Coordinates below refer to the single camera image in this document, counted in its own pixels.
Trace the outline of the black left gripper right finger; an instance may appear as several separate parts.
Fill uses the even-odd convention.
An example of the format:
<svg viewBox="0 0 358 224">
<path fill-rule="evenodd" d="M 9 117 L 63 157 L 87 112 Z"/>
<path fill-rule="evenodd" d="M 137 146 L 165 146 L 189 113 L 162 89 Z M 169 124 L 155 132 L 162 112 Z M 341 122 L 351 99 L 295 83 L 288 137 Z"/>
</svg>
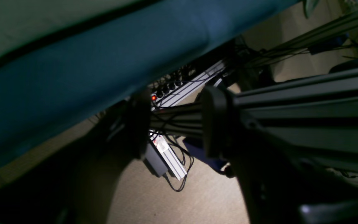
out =
<svg viewBox="0 0 358 224">
<path fill-rule="evenodd" d="M 226 88 L 206 86 L 201 92 L 201 115 L 205 154 L 213 159 L 233 156 L 230 127 L 235 94 Z"/>
</svg>

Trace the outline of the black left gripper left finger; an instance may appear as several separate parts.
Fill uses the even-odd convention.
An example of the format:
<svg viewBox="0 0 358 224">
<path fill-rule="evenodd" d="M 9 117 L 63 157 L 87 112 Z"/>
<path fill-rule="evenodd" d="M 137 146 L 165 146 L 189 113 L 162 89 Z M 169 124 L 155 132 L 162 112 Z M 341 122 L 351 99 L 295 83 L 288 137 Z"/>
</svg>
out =
<svg viewBox="0 0 358 224">
<path fill-rule="evenodd" d="M 131 156 L 142 160 L 148 140 L 151 113 L 151 92 L 139 91 L 131 96 L 128 109 L 128 136 Z"/>
</svg>

